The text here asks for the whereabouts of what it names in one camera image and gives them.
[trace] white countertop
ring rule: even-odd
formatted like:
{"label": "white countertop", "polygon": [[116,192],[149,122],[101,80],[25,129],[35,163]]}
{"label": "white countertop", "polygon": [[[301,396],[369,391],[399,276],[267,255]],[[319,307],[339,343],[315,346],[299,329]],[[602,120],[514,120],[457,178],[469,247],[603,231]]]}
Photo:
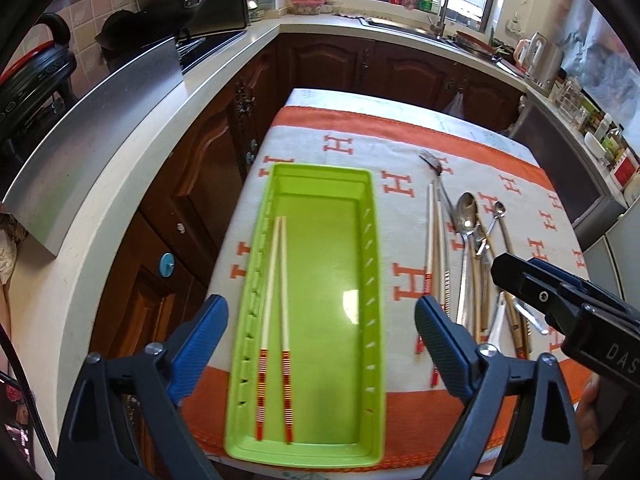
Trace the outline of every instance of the white countertop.
{"label": "white countertop", "polygon": [[[20,247],[9,289],[12,335],[54,448],[87,352],[102,288],[144,193],[204,107],[255,54],[283,32],[389,41],[462,62],[522,92],[535,94],[521,79],[465,52],[366,27],[355,19],[286,16],[252,24],[241,38],[190,70],[184,83],[136,127],[89,192],[56,259],[33,238],[27,238]],[[39,448],[36,464],[41,475],[52,478]]]}

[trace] brown cabinet door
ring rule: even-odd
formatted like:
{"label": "brown cabinet door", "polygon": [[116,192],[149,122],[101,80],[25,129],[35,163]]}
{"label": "brown cabinet door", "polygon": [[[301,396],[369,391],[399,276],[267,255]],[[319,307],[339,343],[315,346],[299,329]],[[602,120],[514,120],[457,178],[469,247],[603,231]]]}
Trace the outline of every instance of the brown cabinet door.
{"label": "brown cabinet door", "polygon": [[466,121],[500,132],[518,119],[519,90],[470,68],[465,68],[460,85]]}
{"label": "brown cabinet door", "polygon": [[238,129],[227,85],[178,142],[140,204],[164,243],[204,285],[242,189]]}
{"label": "brown cabinet door", "polygon": [[376,42],[367,82],[377,97],[442,110],[452,98],[445,95],[445,87],[455,77],[455,69],[456,63],[449,59]]}
{"label": "brown cabinet door", "polygon": [[283,105],[294,88],[359,93],[364,89],[374,42],[323,34],[278,37],[279,99]]}
{"label": "brown cabinet door", "polygon": [[[89,350],[109,359],[132,355],[153,341],[164,341],[202,306],[206,288],[175,261],[165,278],[159,263],[169,248],[140,213],[124,235],[102,291]],[[156,453],[137,400],[125,399],[129,421],[145,466],[169,478]]]}
{"label": "brown cabinet door", "polygon": [[244,68],[237,78],[242,104],[253,118],[254,130],[245,131],[247,146],[254,154],[264,140],[267,130],[278,111],[278,67],[275,42],[262,49]]}

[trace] green plastic tray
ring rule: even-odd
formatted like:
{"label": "green plastic tray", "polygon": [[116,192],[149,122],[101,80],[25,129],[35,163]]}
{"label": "green plastic tray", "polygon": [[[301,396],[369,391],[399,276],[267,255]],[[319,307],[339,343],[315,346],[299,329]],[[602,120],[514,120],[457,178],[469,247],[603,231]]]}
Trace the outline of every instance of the green plastic tray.
{"label": "green plastic tray", "polygon": [[[369,171],[275,164],[255,229],[226,407],[230,456],[299,468],[375,465],[385,375],[376,209]],[[264,439],[255,438],[266,276],[276,216],[287,217],[292,444],[285,442],[280,279],[271,308]]]}

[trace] stove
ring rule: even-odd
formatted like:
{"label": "stove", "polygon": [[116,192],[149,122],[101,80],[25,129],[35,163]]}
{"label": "stove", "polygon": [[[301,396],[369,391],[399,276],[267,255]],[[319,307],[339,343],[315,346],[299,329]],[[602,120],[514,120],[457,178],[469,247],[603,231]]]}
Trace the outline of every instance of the stove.
{"label": "stove", "polygon": [[199,38],[191,38],[189,41],[183,40],[178,42],[178,55],[180,56],[182,73],[187,73],[206,57],[245,33],[246,29],[216,32],[214,34],[200,36]]}

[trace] human hand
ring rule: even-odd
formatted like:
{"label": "human hand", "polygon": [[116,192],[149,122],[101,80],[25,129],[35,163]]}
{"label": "human hand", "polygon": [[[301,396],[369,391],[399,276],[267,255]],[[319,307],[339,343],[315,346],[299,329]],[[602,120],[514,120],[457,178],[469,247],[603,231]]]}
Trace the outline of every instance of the human hand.
{"label": "human hand", "polygon": [[578,422],[580,440],[584,450],[584,468],[587,469],[593,463],[593,451],[590,447],[596,443],[600,436],[598,417],[596,416],[595,400],[600,389],[600,376],[592,374],[589,382],[582,391],[582,398],[575,410],[575,418]]}

